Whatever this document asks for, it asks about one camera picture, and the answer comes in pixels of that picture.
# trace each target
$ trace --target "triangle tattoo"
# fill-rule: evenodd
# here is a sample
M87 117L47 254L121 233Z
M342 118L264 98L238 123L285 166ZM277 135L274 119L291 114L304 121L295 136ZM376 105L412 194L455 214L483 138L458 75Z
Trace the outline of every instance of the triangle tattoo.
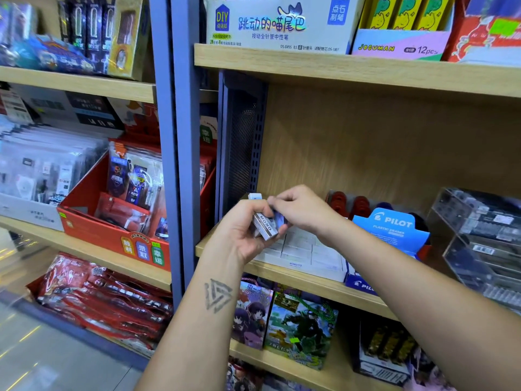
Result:
M206 294L206 310L214 308L214 313L221 310L231 300L232 289L225 283L210 279L210 285L204 284Z

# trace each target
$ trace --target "yellow box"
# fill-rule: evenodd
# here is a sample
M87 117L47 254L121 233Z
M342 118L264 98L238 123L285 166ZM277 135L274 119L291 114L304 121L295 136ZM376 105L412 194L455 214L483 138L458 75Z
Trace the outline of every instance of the yellow box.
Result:
M371 19L370 29L385 30L389 27L389 23L394 15L393 11L396 7L397 0L378 0L374 9L373 18Z
M421 12L418 14L420 20L416 20L418 25L416 30L436 31L440 25L445 11L448 11L448 5L452 4L452 0L424 0Z
M422 0L402 0L398 15L394 20L394 30L412 30L414 21L418 16L418 11Z
M148 0L116 0L108 74L141 80L150 36Z

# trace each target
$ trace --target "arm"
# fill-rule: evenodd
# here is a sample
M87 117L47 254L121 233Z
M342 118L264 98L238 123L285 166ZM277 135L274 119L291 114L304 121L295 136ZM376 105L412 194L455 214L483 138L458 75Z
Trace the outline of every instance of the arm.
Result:
M333 211L303 185L268 199L348 258L458 391L521 383L521 318Z
M265 200L242 200L220 222L136 391L224 389L244 265L277 239L251 236L254 213L273 216Z

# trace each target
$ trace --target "red box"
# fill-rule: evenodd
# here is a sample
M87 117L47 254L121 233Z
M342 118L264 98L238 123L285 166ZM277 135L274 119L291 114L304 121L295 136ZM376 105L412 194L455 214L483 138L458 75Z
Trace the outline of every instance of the red box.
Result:
M466 15L468 1L456 3L454 29L443 60L521 67L521 19Z
M120 141L126 141L127 135ZM133 144L134 146L157 147ZM201 154L216 157L216 146L201 144ZM95 218L101 192L107 190L108 154L106 154L74 187L58 206L63 229L66 234L87 241L99 247L126 255L135 260L149 263L164 270L171 270L169 244L163 239L149 237L138 232L129 232L111 223ZM215 207L215 167L206 178L201 190L201 237L205 236L214 224ZM137 255L138 247L147 248L148 260Z

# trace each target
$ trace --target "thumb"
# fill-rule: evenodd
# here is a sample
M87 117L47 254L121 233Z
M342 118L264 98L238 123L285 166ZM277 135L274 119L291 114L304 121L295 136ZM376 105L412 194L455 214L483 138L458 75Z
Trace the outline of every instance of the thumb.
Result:
M275 210L280 212L283 216L286 216L286 212L289 210L290 202L287 202L278 197L270 196L268 198L268 204L273 207Z

